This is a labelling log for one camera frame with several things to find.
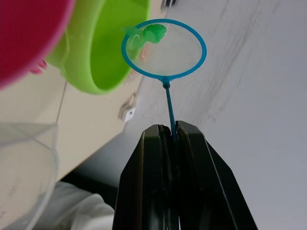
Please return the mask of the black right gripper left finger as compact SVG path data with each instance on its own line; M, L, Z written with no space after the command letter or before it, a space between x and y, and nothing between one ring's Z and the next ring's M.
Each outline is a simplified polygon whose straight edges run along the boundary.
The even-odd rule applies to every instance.
M170 130L152 125L144 130L119 181L114 230L169 230L171 212L166 186L165 138Z

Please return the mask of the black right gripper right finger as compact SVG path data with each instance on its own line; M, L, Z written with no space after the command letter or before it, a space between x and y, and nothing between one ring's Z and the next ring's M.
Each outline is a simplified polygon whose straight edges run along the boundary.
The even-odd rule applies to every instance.
M184 121L177 121L176 128L181 229L257 229L231 168L204 134Z

